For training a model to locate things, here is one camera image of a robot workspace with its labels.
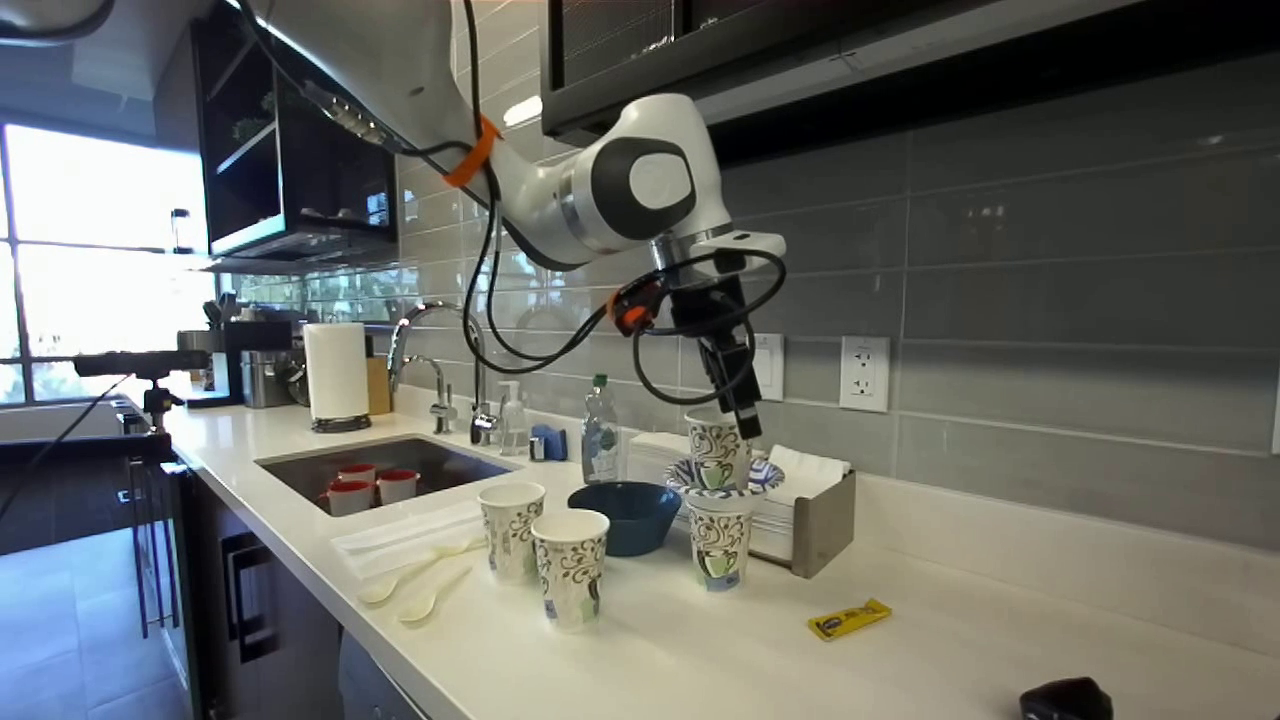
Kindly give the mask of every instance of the bottle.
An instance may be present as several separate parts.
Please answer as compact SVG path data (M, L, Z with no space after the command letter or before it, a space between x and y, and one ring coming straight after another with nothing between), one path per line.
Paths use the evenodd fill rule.
M504 456L528 456L528 412L520 400L520 380L508 380L508 396L504 396L500 424L496 424L496 448Z
M616 456L620 456L620 428L612 416L612 392L608 376L592 376L592 392L584 400L584 440L580 440L580 464L588 484L616 480Z

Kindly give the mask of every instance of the blue bowl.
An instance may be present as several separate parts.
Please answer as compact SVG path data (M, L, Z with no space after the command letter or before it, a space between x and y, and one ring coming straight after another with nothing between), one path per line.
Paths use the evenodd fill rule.
M608 556L644 556L656 552L680 512L680 492L664 484L588 484L568 496L568 508L592 508L608 516L604 552Z

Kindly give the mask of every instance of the cabinet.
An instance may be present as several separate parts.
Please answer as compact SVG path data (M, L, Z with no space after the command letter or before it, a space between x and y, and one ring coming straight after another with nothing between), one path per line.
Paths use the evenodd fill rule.
M340 720L340 624L208 484L184 488L204 716Z
M716 88L780 52L956 0L548 0L544 128L600 132L648 92Z
M392 152L336 128L216 4L192 24L208 252L216 260L392 260Z

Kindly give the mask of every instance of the coffee machine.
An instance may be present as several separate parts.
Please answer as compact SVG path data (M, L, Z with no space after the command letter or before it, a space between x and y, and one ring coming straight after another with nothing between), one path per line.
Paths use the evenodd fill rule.
M296 320L236 316L232 296L208 300L204 316L204 332L176 332L176 348L212 356L204 396L192 396L192 404L284 404L288 392L284 380L276 392L276 372L296 352Z

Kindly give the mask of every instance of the white countertop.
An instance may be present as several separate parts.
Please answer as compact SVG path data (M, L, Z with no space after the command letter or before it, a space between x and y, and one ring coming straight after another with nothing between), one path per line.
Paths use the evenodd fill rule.
M860 480L860 536L816 580L756 560L736 592L704 592L688 548L672 536L652 556L608 560L600 628L568 636L540 616L536 588L500 588L476 552L476 572L440 604L436 620L404 628L396 604L368 612L356 600L360 584L332 540L476 504L476 484L332 520L256 460L428 436L428 420L380 416L368 432L320 436L304 408L204 408L172 412L172 436L176 452L436 720L776 720L792 712L804 720L1012 720L1024 688L1060 676L1096 676L1124 720L1280 716L1276 652L1136 620L1124 600L1116 600L1120 612L1100 612L1056 592L1056 580L1036 592L1000 572L912 556L896 532L920 512L904 512L896 524L892 508L904 508L896 480ZM544 484L548 508L580 488L576 464L524 464L500 480ZM920 504L940 508L944 520L964 516L944 492ZM996 544L1024 548L1036 568L1028 556L1036 524L1008 528L1012 536L1000 540L984 524ZM1272 588L1276 564L1264 560L1264 572L1264 584L1252 580L1252 588ZM836 644L804 628L812 616L872 596L892 604L888 624ZM1264 636L1280 624L1272 600L1260 600Z

